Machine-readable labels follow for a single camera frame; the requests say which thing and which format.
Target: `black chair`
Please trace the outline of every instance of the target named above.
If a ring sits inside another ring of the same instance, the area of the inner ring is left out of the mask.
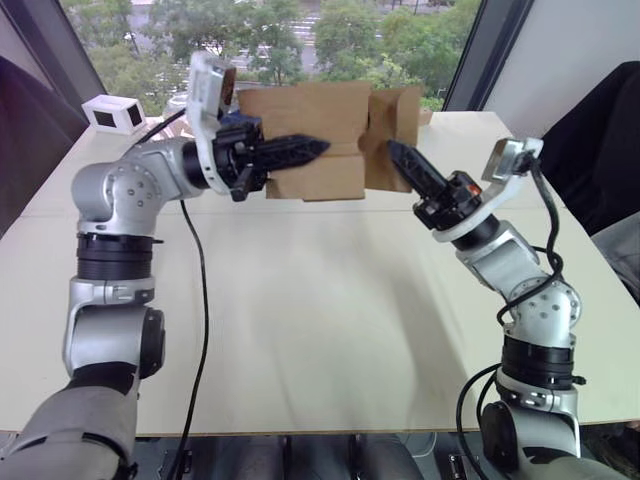
[[[640,62],[611,72],[544,143],[542,170],[589,235],[640,211]]]
[[[55,92],[0,57],[0,237],[87,125]]]

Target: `white box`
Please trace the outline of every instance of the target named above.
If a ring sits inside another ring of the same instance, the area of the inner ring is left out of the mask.
[[[135,98],[98,95],[82,104],[89,123],[100,132],[131,135],[145,126],[140,102]]]

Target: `brown cardboard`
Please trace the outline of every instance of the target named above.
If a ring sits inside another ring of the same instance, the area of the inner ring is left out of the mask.
[[[240,111],[262,118],[266,139],[301,133],[331,142],[313,162],[272,172],[267,198],[364,198],[365,166],[358,139],[367,127],[370,91],[366,82],[347,82],[239,92]]]
[[[369,128],[360,138],[365,157],[365,186],[374,190],[410,192],[387,148],[390,139],[415,146],[418,141],[421,87],[377,90],[369,97]]]
[[[266,139],[301,133],[331,142],[311,163],[272,172],[267,198],[361,199],[365,187],[410,192],[391,163],[387,140],[416,145],[418,125],[425,121],[421,94],[420,87],[371,92],[366,82],[239,92],[240,111],[262,118]]]

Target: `table surface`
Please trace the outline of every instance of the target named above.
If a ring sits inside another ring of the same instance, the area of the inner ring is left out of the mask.
[[[480,174],[509,136],[493,113],[436,113],[419,146],[445,174]],[[67,381],[61,344],[75,271],[69,186],[83,165],[116,160],[131,137],[88,130],[0,240],[0,430],[19,430]],[[188,202],[205,250],[213,336],[192,432],[454,430],[464,382],[499,361],[502,301],[412,215],[414,194],[362,201]],[[497,215],[532,244],[549,221],[533,185]],[[558,251],[580,292],[576,374],[583,423],[640,418],[640,311],[592,242],[560,209]],[[176,205],[158,220],[155,308],[165,365],[143,382],[138,432],[182,430],[202,340],[198,259]],[[476,427],[471,392],[464,424]]]

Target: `cable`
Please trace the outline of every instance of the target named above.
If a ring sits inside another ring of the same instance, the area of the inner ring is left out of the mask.
[[[484,403],[484,397],[487,396],[491,385],[496,381],[496,372],[493,372],[493,375],[489,377],[487,383],[482,387],[482,391],[480,392],[480,396],[478,397],[478,402],[476,403],[476,420],[478,420],[478,427],[480,426],[480,419],[482,418],[482,404]]]
[[[431,446],[428,449],[426,449],[424,452],[411,455],[413,458],[424,458],[424,457],[428,457],[433,453],[433,451],[436,448],[436,443],[438,442],[438,434],[436,432],[432,432],[431,434],[433,435],[433,442],[431,442]]]
[[[544,205],[549,212],[549,220],[551,222],[551,229],[549,231],[549,237],[547,238],[546,248],[542,249],[540,247],[536,247],[535,250],[546,253],[547,261],[549,262],[549,266],[551,267],[553,273],[549,277],[547,277],[545,281],[540,285],[520,295],[518,298],[507,302],[506,305],[498,311],[496,318],[498,320],[498,323],[502,326],[504,326],[504,320],[502,320],[502,317],[504,317],[504,315],[508,311],[517,307],[522,302],[536,296],[537,294],[548,288],[551,284],[553,284],[553,282],[562,280],[562,269],[564,268],[564,261],[562,260],[562,257],[554,251],[555,243],[560,232],[560,218],[558,215],[558,209],[553,202],[551,193],[549,193],[549,190],[545,185],[544,177],[542,176],[542,171],[540,170],[540,159],[535,158],[531,154],[531,152],[528,152],[526,155],[528,157],[528,161],[530,162],[531,176],[533,177],[533,181],[536,184],[538,193],[540,193],[540,197],[542,197],[542,201],[544,202]]]
[[[177,119],[179,119],[182,115],[184,115],[184,112],[186,111],[185,108],[181,108],[180,110],[178,110],[176,113],[174,113],[173,115],[171,115],[169,118],[167,118],[166,120],[163,120],[162,122],[160,122],[158,125],[156,125],[155,127],[153,127],[151,130],[149,130],[147,133],[145,133],[140,140],[138,140],[135,144],[136,145],[140,145],[141,143],[146,143],[149,140],[151,140],[155,135],[157,135],[158,133],[160,133],[162,130],[164,130],[165,128],[167,128],[169,125],[171,125],[173,122],[175,122]]]
[[[500,364],[496,363],[494,365],[491,365],[490,367],[480,370],[473,377],[467,380],[467,383],[465,383],[464,387],[462,387],[462,390],[460,390],[460,395],[458,395],[458,402],[456,404],[456,431],[458,432],[460,447],[462,448],[462,451],[467,456],[467,460],[469,460],[469,463],[476,471],[481,480],[489,480],[489,477],[484,474],[482,468],[480,467],[480,464],[476,461],[475,458],[473,458],[471,449],[467,444],[467,439],[464,437],[464,430],[462,430],[462,407],[464,405],[464,399],[467,396],[467,392],[471,389],[473,384],[476,383],[480,378],[484,377],[487,373],[495,372],[498,368],[500,368]]]
[[[196,378],[193,382],[193,388],[191,390],[191,399],[189,400],[189,409],[187,410],[187,419],[184,422],[184,430],[182,431],[182,436],[180,437],[180,444],[178,445],[178,451],[176,452],[176,456],[173,459],[173,463],[171,464],[171,469],[169,470],[169,475],[167,476],[168,480],[172,480],[175,476],[177,480],[182,478],[182,474],[184,472],[184,450],[187,444],[187,438],[189,437],[189,430],[191,429],[191,421],[193,420],[193,412],[196,406],[196,398],[198,397],[198,387],[200,386],[200,380],[202,378],[202,372],[204,370],[205,362],[207,361],[207,350],[209,347],[209,293],[207,291],[207,270],[205,266],[204,260],[204,250],[202,249],[202,243],[200,242],[200,237],[198,236],[198,232],[196,232],[193,223],[191,222],[191,218],[189,217],[189,212],[187,212],[187,206],[184,203],[184,200],[180,200],[180,208],[182,208],[182,214],[184,215],[184,219],[187,222],[187,226],[191,231],[191,235],[193,236],[193,240],[196,243],[196,247],[198,248],[198,256],[200,257],[200,277],[202,280],[202,301],[204,304],[204,338],[202,340],[202,353],[200,355],[200,363],[198,364],[198,371],[196,372]]]

